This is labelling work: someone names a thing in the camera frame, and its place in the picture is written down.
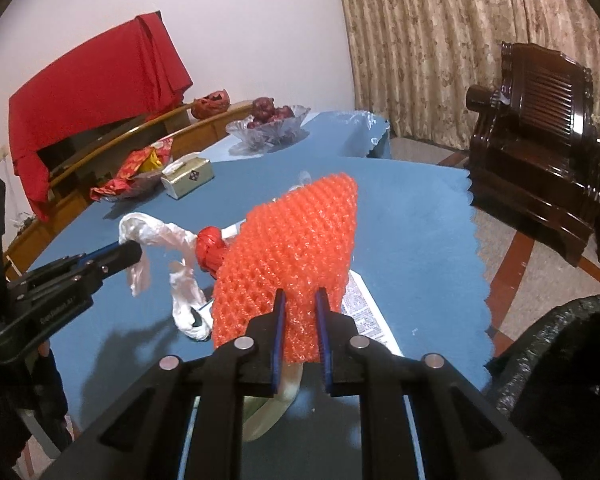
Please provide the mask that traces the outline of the white tube with barcode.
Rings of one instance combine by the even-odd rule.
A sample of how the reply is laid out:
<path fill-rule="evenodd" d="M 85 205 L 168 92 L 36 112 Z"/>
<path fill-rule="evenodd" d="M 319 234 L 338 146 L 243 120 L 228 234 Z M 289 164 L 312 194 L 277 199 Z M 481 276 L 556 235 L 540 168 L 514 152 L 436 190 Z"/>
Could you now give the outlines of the white tube with barcode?
<path fill-rule="evenodd" d="M 353 318 L 360 335 L 380 342 L 395 356 L 403 356 L 396 337 L 393 336 L 362 276 L 354 271 L 349 272 L 341 312 Z"/>

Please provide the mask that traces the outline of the red plastic bag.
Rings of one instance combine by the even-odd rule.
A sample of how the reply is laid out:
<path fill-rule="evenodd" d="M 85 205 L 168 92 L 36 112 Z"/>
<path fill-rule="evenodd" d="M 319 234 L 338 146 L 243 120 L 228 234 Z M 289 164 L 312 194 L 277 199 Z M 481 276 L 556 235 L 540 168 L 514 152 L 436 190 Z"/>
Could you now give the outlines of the red plastic bag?
<path fill-rule="evenodd" d="M 212 278 L 216 278 L 229 249 L 230 244 L 216 226 L 206 226 L 198 232 L 195 246 L 198 266 Z"/>

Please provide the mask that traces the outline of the black trash bag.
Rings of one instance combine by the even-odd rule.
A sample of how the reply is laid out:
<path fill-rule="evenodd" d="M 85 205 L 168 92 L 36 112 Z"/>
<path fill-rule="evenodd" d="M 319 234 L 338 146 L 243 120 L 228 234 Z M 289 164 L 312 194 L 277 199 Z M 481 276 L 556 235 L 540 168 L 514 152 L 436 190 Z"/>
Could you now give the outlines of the black trash bag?
<path fill-rule="evenodd" d="M 600 296 L 550 310 L 486 368 L 486 398 L 562 478 L 600 479 Z"/>

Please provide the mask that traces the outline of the glass fruit bowl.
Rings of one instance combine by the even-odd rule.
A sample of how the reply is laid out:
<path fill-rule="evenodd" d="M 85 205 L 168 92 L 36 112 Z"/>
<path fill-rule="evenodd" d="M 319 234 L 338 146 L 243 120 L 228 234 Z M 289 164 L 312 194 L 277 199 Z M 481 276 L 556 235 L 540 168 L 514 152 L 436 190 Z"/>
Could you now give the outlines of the glass fruit bowl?
<path fill-rule="evenodd" d="M 302 124 L 310 109 L 293 105 L 291 110 L 294 117 L 274 120 L 253 128 L 248 127 L 253 120 L 252 116 L 230 122 L 225 131 L 238 140 L 238 143 L 230 148 L 230 154 L 266 154 L 288 148 L 305 139 L 309 133 L 302 128 Z"/>

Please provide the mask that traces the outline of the wooden bench sofa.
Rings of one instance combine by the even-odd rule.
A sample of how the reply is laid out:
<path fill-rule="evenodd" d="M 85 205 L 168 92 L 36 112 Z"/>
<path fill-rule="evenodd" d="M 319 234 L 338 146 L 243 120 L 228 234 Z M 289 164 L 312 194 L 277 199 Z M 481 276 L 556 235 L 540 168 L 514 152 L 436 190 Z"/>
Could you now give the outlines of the wooden bench sofa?
<path fill-rule="evenodd" d="M 50 242 L 91 205 L 90 188 L 114 176 L 132 151 L 171 138 L 174 158 L 200 152 L 225 138 L 225 127 L 233 120 L 245 118 L 250 103 L 234 103 L 226 112 L 203 120 L 193 120 L 191 108 L 184 104 L 151 120 L 140 116 L 124 122 L 52 170 L 48 219 L 33 220 L 9 244 L 4 252 L 6 276 L 14 280 L 29 270 Z"/>

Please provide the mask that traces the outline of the dark red fruits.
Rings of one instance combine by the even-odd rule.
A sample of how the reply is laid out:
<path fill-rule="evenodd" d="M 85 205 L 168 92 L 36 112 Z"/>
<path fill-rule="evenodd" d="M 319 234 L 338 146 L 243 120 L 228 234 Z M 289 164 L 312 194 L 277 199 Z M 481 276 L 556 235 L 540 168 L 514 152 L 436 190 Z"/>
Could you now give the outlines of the dark red fruits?
<path fill-rule="evenodd" d="M 293 118 L 294 111 L 288 105 L 276 107 L 273 98 L 261 96 L 251 103 L 251 117 L 252 119 L 247 125 L 249 129 L 270 124 L 271 122 L 279 122 L 280 120 Z"/>

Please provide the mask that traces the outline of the red pumpkin ornament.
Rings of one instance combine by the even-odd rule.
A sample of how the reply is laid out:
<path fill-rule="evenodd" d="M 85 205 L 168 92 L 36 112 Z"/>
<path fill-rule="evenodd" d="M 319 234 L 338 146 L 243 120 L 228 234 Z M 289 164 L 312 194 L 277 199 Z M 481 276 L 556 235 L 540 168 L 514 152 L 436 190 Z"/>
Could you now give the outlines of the red pumpkin ornament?
<path fill-rule="evenodd" d="M 193 100 L 192 115 L 205 120 L 225 113 L 230 108 L 230 96 L 225 89 L 213 91 L 206 96 Z"/>

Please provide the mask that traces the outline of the beige patterned curtain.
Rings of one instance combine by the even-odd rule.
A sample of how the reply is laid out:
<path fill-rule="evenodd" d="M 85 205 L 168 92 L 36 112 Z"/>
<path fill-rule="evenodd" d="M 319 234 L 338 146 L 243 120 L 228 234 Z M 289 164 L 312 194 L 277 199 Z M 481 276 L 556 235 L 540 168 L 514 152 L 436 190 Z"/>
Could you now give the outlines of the beige patterned curtain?
<path fill-rule="evenodd" d="M 472 84 L 500 81 L 501 44 L 558 50 L 593 73 L 600 127 L 600 18 L 586 0 L 341 0 L 355 104 L 397 136 L 468 147 Z"/>

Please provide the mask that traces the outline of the blue felt table cloth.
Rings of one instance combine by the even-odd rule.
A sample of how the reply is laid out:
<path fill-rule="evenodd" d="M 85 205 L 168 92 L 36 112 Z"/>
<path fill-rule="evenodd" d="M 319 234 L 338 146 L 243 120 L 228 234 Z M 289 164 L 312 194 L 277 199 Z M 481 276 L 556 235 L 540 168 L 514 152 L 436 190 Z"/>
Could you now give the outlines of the blue felt table cloth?
<path fill-rule="evenodd" d="M 94 304 L 53 336 L 50 348 L 69 414 L 82 431 L 46 468 L 49 479 L 94 479 L 86 454 L 96 418 L 161 358 L 192 360 L 244 333 L 287 296 L 285 356 L 304 365 L 297 399 L 264 436 L 242 448 L 246 479 L 357 479 L 360 419 L 353 399 L 328 396 L 317 365 L 314 295 L 340 310 L 349 272 L 358 274 L 401 353 L 439 353 L 475 387 L 489 380 L 488 285 L 478 257 L 464 170 L 350 157 L 270 155 L 220 162 L 214 178 L 182 200 L 158 196 L 142 211 L 198 232 L 236 224 L 212 288 L 209 342 L 181 333 L 172 318 L 174 252 L 147 249 L 148 289 L 133 295 L 124 275 L 106 281 Z"/>

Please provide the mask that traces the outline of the orange foam fruit net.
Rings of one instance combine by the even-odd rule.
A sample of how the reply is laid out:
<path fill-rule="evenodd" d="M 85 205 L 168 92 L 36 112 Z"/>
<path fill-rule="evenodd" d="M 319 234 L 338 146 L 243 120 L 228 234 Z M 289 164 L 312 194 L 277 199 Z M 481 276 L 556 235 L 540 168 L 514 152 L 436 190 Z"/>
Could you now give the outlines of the orange foam fruit net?
<path fill-rule="evenodd" d="M 331 174 L 249 211 L 213 289 L 215 347 L 245 335 L 252 318 L 286 296 L 284 361 L 316 362 L 315 294 L 324 288 L 338 312 L 349 281 L 358 184 Z"/>

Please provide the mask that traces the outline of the red snack packet plate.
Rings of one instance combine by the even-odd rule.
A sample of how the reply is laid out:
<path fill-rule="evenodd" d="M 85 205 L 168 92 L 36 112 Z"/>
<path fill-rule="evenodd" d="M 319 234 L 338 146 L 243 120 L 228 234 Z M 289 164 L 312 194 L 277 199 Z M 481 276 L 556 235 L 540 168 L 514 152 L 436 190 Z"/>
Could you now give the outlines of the red snack packet plate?
<path fill-rule="evenodd" d="M 162 170 L 171 161 L 172 143 L 169 138 L 132 151 L 112 179 L 90 189 L 90 199 L 117 202 L 153 191 L 160 183 Z"/>

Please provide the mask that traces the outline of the beige tissue box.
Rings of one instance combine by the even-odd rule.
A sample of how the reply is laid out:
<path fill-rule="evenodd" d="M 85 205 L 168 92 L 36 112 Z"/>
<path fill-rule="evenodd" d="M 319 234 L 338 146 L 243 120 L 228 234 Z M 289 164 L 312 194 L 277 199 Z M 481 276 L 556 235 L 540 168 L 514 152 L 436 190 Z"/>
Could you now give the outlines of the beige tissue box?
<path fill-rule="evenodd" d="M 161 173 L 161 182 L 166 195 L 179 200 L 212 180 L 213 177 L 210 160 L 197 153 L 190 153 L 166 166 Z"/>

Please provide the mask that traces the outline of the red cloth drape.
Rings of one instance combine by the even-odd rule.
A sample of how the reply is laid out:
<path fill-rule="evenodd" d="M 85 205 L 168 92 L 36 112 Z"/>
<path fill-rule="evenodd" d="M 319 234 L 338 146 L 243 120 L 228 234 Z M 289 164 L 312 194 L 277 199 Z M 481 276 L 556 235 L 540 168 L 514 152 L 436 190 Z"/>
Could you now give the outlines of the red cloth drape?
<path fill-rule="evenodd" d="M 27 81 L 9 98 L 8 137 L 14 173 L 35 217 L 50 218 L 43 148 L 172 110 L 192 84 L 158 11 L 102 32 Z"/>

